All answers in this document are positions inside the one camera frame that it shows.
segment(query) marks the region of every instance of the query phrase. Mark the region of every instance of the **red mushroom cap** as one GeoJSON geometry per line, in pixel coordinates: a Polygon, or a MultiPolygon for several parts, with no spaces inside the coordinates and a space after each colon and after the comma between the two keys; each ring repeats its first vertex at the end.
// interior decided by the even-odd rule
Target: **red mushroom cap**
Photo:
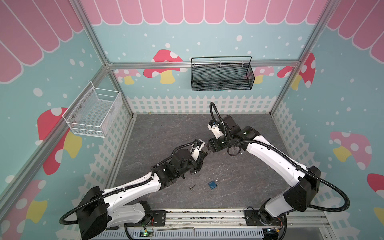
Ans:
{"type": "Polygon", "coordinates": [[[360,169],[368,167],[372,159],[372,148],[366,136],[349,132],[331,132],[331,139],[341,145],[333,150],[340,161],[345,162],[346,158],[352,155],[360,169]]]}
{"type": "MultiPolygon", "coordinates": [[[[182,61],[183,60],[176,53],[166,49],[159,50],[152,59],[152,62],[182,62],[182,61]]],[[[187,69],[186,68],[145,69],[143,74],[147,78],[153,78],[159,75],[160,73],[169,71],[169,70],[185,72],[187,69]]]]}

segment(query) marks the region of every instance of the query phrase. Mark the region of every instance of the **wall mural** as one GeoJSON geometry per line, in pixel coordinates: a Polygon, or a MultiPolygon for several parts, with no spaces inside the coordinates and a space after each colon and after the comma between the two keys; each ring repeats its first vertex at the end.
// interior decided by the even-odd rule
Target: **wall mural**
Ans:
{"type": "MultiPolygon", "coordinates": [[[[160,50],[154,61],[169,57],[180,58],[169,50],[160,50]]],[[[282,68],[252,68],[255,83],[249,91],[192,92],[191,70],[187,68],[119,69],[114,74],[134,113],[209,113],[211,101],[222,113],[268,113],[289,75],[277,77],[275,72],[282,68]]]]}
{"type": "MultiPolygon", "coordinates": [[[[349,41],[354,40],[346,43],[329,29],[322,33],[312,50],[316,74],[310,88],[304,81],[294,83],[274,117],[291,156],[319,166],[323,177],[349,196],[347,211],[327,213],[338,238],[383,239],[383,115],[378,109],[384,67],[372,52],[356,49],[349,41]]],[[[307,73],[306,65],[300,73],[307,73]]],[[[313,204],[338,207],[343,200],[321,187],[313,204]]]]}

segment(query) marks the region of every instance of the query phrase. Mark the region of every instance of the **yellow mushroom stem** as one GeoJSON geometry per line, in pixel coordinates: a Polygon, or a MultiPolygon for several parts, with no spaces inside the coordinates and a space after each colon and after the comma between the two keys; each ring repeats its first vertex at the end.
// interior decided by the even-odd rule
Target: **yellow mushroom stem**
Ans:
{"type": "Polygon", "coordinates": [[[132,79],[131,76],[126,76],[126,77],[124,78],[124,83],[125,83],[126,85],[132,85],[132,84],[135,83],[135,81],[132,79]]]}
{"type": "Polygon", "coordinates": [[[160,75],[161,75],[160,83],[162,84],[172,84],[175,82],[175,78],[172,75],[172,70],[164,71],[160,73],[160,75]]]}
{"type": "Polygon", "coordinates": [[[300,75],[297,75],[296,77],[295,77],[295,79],[293,80],[293,83],[292,83],[292,85],[291,85],[291,88],[293,89],[293,90],[298,90],[299,89],[299,83],[300,83],[300,80],[301,79],[303,79],[300,75]]]}
{"type": "Polygon", "coordinates": [[[255,77],[255,81],[253,83],[259,84],[263,82],[263,75],[259,75],[255,77]]]}

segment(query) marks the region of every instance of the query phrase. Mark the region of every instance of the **pink mushroom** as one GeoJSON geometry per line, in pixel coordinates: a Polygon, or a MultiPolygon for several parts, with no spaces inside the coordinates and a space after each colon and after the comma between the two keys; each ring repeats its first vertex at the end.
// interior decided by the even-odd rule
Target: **pink mushroom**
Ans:
{"type": "MultiPolygon", "coordinates": [[[[289,74],[291,73],[292,69],[293,69],[293,67],[287,66],[287,67],[283,68],[282,70],[280,70],[277,73],[277,76],[279,78],[288,77],[289,74]]],[[[313,53],[310,53],[310,55],[308,56],[304,65],[302,66],[299,74],[293,80],[291,88],[293,90],[297,91],[299,89],[299,82],[301,79],[304,80],[305,86],[307,88],[309,88],[313,83],[315,71],[316,71],[316,60],[315,60],[313,53]]]]}
{"type": "MultiPolygon", "coordinates": [[[[174,52],[166,49],[159,50],[153,57],[151,62],[182,62],[183,60],[174,52]]],[[[163,69],[145,69],[144,76],[147,78],[153,78],[157,75],[161,75],[160,83],[172,84],[175,82],[175,78],[172,75],[172,71],[186,72],[186,68],[163,68],[163,69]]]]}
{"type": "Polygon", "coordinates": [[[48,202],[35,201],[45,186],[45,180],[33,180],[26,187],[9,214],[1,222],[3,240],[19,240],[23,235],[26,219],[38,223],[47,209],[48,202]]]}
{"type": "Polygon", "coordinates": [[[114,71],[118,81],[122,83],[122,80],[124,79],[124,83],[126,85],[132,85],[135,83],[135,81],[132,79],[132,76],[140,77],[140,73],[137,71],[137,69],[116,69],[114,71]]]}
{"type": "MultiPolygon", "coordinates": [[[[61,115],[65,110],[66,108],[53,108],[40,115],[37,119],[37,130],[39,133],[39,140],[36,141],[37,145],[48,136],[57,122],[61,119],[61,115]]],[[[45,174],[52,175],[59,169],[64,149],[68,151],[71,158],[75,158],[81,148],[82,141],[83,139],[81,137],[75,136],[68,129],[43,163],[45,174]]]]}
{"type": "Polygon", "coordinates": [[[368,185],[375,191],[380,197],[384,198],[384,176],[380,174],[368,174],[368,185]]]}
{"type": "Polygon", "coordinates": [[[333,152],[341,162],[353,156],[361,170],[368,167],[372,159],[372,148],[366,136],[349,132],[331,132],[331,139],[340,145],[339,148],[333,149],[333,152]]]}
{"type": "Polygon", "coordinates": [[[263,76],[273,76],[275,70],[273,67],[255,67],[253,74],[255,75],[254,83],[258,84],[263,82],[263,76]]]}

